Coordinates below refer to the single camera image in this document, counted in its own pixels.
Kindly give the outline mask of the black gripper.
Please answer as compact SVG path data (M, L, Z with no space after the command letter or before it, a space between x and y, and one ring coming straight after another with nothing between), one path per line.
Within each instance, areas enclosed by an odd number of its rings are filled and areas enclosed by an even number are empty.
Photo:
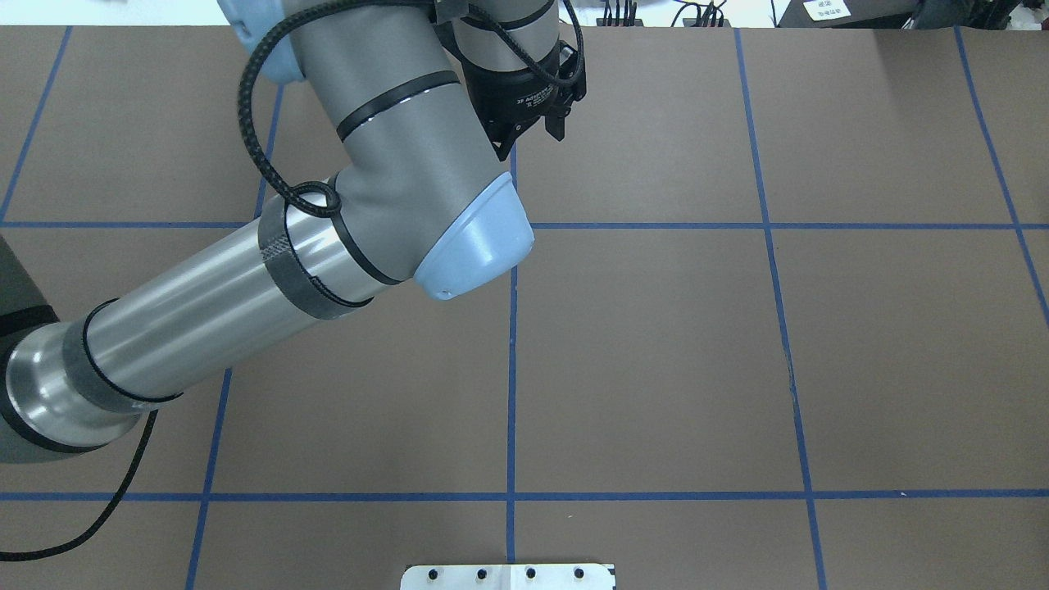
M524 123L544 117L544 129L557 142L565 139L565 121L574 104L587 93L584 52L559 41L537 62L540 70L558 79L547 82L530 70L495 71L468 60L462 62L470 101L499 161L510 156L524 133Z

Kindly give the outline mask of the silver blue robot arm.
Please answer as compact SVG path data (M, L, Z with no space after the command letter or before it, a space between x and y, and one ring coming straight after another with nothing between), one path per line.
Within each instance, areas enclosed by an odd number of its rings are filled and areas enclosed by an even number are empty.
M2 460L97 451L210 374L412 280L449 300L494 280L534 233L504 161L554 139L587 93L569 1L221 1L247 48L247 154L275 191L258 218L124 297L57 320L2 246ZM282 178L260 144L260 77L304 81L351 165Z

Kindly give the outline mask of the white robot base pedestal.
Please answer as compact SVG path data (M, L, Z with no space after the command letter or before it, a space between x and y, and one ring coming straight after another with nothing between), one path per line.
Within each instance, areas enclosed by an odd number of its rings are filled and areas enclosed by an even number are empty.
M613 565L600 563L412 566L401 589L615 589Z

